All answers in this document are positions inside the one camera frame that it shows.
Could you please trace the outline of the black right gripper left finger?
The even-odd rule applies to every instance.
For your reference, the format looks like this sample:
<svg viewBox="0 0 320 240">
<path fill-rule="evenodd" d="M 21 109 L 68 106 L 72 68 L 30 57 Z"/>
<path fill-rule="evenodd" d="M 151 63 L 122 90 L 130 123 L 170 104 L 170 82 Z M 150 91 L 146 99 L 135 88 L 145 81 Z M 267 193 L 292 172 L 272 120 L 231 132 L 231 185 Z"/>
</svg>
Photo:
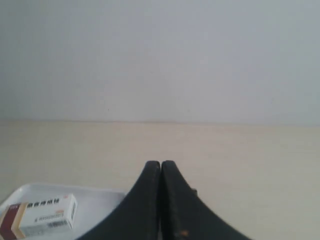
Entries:
<svg viewBox="0 0 320 240">
<path fill-rule="evenodd" d="M 147 161 L 120 204 L 80 240 L 156 240 L 159 231 L 160 163 Z"/>
</svg>

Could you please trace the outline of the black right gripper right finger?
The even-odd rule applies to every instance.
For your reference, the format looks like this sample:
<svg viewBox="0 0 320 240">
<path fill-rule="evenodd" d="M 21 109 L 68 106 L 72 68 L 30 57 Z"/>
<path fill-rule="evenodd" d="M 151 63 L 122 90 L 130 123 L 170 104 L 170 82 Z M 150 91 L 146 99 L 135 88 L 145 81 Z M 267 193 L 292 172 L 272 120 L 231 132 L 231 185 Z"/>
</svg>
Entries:
<svg viewBox="0 0 320 240">
<path fill-rule="evenodd" d="M 161 232 L 164 240 L 246 240 L 196 196 L 172 160 L 161 165 Z"/>
</svg>

